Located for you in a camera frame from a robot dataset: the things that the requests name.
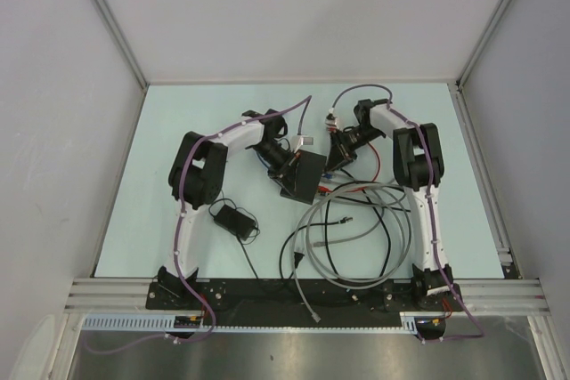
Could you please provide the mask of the black network switch box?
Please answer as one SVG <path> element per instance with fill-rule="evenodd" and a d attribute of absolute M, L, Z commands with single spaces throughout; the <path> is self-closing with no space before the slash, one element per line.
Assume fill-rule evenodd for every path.
<path fill-rule="evenodd" d="M 298 162 L 296 194 L 294 196 L 280 196 L 311 205 L 317 194 L 327 158 L 318 153 L 300 150 Z"/>

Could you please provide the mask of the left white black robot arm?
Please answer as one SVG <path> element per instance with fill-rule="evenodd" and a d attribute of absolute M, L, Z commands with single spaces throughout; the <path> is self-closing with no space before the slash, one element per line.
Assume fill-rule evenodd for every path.
<path fill-rule="evenodd" d="M 171 255 L 159 269 L 159 289 L 175 307 L 191 306 L 197 297 L 195 278 L 200 261 L 208 251 L 204 223 L 208 208 L 221 193 L 226 162 L 232 155 L 253 149 L 269 166 L 268 176 L 292 197 L 297 190 L 299 155 L 285 150 L 278 140 L 287 134 L 283 115 L 273 109 L 262 115 L 254 110 L 242 114 L 241 121 L 217 135 L 207 137 L 188 132 L 182 140 L 168 176 L 174 199 L 182 212 L 175 228 Z"/>

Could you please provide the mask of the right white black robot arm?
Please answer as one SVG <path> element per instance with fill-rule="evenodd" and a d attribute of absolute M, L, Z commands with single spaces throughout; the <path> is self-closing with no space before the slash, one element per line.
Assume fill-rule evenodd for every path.
<path fill-rule="evenodd" d="M 326 169 L 334 171 L 356 159 L 355 151 L 384 136 L 393 142 L 393 173 L 410 206 L 415 255 L 412 262 L 411 300 L 421 310 L 431 310 L 444 293 L 459 297 L 452 268 L 442 243 L 438 216 L 438 191 L 444 161 L 437 126 L 420 125 L 385 100 L 362 100 L 354 107 L 358 125 L 343 131 L 333 108 L 325 117 L 330 136 Z"/>

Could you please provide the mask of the black power adapter brick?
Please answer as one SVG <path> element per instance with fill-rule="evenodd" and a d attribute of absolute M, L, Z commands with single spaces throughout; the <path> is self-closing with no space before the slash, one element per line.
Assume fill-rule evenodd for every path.
<path fill-rule="evenodd" d="M 222 229 L 242 240 L 247 239 L 257 229 L 253 218 L 227 205 L 222 206 L 214 216 L 214 222 Z"/>

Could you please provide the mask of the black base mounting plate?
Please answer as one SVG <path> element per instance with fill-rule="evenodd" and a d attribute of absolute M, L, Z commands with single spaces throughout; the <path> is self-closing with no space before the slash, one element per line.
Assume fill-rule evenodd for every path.
<path fill-rule="evenodd" d="M 199 324 L 229 328 L 388 328 L 413 312 L 435 331 L 462 308 L 450 292 L 417 295 L 408 280 L 368 289 L 336 287 L 324 279 L 155 278 L 145 307 L 173 311 L 177 327 Z"/>

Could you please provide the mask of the aluminium frame rail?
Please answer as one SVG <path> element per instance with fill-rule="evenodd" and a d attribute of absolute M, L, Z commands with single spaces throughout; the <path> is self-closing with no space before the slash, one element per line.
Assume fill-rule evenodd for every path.
<path fill-rule="evenodd" d="M 68 308 L 143 308 L 152 279 L 75 279 Z M 463 302 L 477 314 L 548 316 L 550 307 L 537 279 L 457 279 Z"/>

